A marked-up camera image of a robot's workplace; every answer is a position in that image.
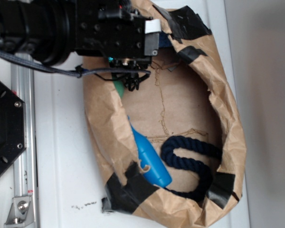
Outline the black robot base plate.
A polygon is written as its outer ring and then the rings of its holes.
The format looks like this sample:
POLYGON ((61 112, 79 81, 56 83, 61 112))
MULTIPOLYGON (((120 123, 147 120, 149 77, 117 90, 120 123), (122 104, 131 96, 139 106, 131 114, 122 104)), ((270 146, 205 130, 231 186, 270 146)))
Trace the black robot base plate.
POLYGON ((0 81, 0 177, 25 150, 25 103, 0 81))

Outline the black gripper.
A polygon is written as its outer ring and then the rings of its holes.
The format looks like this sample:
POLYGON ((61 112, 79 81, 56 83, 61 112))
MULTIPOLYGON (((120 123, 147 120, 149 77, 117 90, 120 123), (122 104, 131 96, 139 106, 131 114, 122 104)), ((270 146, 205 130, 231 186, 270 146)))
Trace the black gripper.
POLYGON ((146 18, 129 0, 76 1, 75 52, 105 57, 129 91, 139 89, 150 75, 139 76, 158 54, 160 19, 146 18))

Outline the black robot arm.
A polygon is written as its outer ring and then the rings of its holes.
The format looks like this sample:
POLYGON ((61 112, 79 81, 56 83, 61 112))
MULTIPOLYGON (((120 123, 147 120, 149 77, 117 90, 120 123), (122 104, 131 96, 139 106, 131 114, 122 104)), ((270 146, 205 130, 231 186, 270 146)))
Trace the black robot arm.
POLYGON ((130 90, 150 76, 161 22, 129 0, 0 0, 0 58, 46 73, 82 77, 103 71, 130 90), (104 57, 109 67, 57 69, 71 53, 104 57))

